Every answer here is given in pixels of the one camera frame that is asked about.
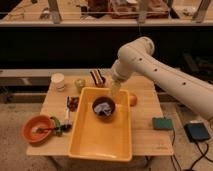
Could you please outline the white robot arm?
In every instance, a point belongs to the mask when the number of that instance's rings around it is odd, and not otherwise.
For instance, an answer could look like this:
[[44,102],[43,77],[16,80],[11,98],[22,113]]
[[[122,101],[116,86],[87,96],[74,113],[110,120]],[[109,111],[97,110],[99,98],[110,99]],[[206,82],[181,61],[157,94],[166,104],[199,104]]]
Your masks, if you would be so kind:
[[137,72],[213,122],[213,85],[159,62],[153,57],[154,50],[154,43],[148,37],[140,37],[120,47],[118,59],[111,68],[112,79],[123,83]]

